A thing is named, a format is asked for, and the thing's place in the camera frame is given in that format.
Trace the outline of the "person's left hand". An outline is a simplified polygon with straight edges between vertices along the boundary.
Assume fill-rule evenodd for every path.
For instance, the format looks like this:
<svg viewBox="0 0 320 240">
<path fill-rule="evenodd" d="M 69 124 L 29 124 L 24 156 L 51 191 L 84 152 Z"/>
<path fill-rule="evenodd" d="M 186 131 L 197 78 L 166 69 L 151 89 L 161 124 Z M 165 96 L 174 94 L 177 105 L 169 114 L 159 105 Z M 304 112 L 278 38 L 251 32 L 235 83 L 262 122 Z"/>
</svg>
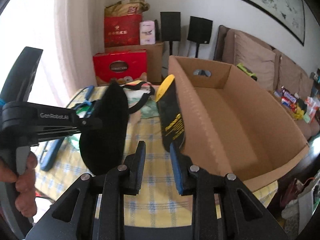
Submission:
<svg viewBox="0 0 320 240">
<path fill-rule="evenodd" d="M 17 176 L 1 159 L 1 182 L 14 183 L 18 196 L 15 200 L 16 209 L 27 218 L 31 218 L 37 213 L 35 202 L 35 167 L 37 157 L 33 152 L 29 152 L 26 162 L 25 172 Z"/>
</svg>

